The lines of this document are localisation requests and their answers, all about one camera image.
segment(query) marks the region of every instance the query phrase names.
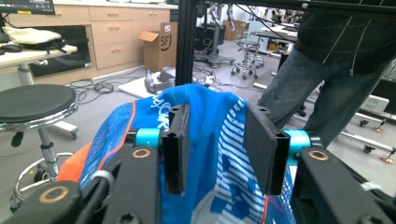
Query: black metal frame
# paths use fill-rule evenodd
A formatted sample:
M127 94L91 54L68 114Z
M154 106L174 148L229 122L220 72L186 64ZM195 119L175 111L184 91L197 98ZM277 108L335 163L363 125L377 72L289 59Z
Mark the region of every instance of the black metal frame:
M192 83L196 6L198 0L181 0L178 5L176 85ZM370 17L396 21L396 7L377 7L306 0L217 0L247 6L278 7L337 15Z

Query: person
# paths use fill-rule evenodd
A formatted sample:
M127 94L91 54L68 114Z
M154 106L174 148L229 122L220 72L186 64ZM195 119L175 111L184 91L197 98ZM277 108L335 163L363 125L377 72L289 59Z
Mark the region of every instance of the person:
M326 0L396 7L394 0ZM298 40L263 92L258 105L283 128L320 83L324 83L304 128L324 147L347 126L396 52L396 21L305 12Z

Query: drawer handle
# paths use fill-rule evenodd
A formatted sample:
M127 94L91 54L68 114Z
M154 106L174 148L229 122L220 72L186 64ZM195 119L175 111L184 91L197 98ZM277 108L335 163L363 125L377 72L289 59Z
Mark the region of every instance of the drawer handle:
M107 16L119 16L118 12L107 12Z
M121 48L118 48L118 49L111 49L111 52L119 52L119 51L121 51Z
M108 26L108 29L109 30L119 30L120 27L118 25L116 25L116 26Z

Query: orange fabric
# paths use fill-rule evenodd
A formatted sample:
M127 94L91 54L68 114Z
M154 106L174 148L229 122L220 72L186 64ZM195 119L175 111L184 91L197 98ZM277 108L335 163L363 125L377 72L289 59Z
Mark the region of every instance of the orange fabric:
M116 148L114 148L113 150L109 151L109 152L102 158L102 160L100 161L98 170L102 169L103 164L105 163L105 161L107 160L107 158L108 158L109 156L111 156L111 155L113 155L114 153L118 152L118 151L120 150L120 148L123 146L123 144L124 144L124 142L125 142L126 134L129 132L129 127L131 127L132 121L134 120L135 113L136 113L136 104L135 104L135 102L133 101L133 102L132 102L132 116L131 116L131 118L129 119L128 126L127 126L127 128L126 128L126 130L125 130L125 134L124 134L124 137L123 137L122 141L120 142L120 144L119 144Z
M67 159L59 171L57 180L70 180L78 182L84 169L85 159L90 152L92 142Z

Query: black stool seat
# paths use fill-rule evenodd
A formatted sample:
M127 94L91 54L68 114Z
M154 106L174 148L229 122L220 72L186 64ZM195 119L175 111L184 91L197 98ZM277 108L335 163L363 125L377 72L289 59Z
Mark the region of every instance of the black stool seat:
M260 44L254 41L248 41L248 40L241 40L239 41L238 44L243 44L243 45L250 45L250 46L259 46Z
M0 91L0 123L22 123L78 104L77 93L60 85L29 85Z

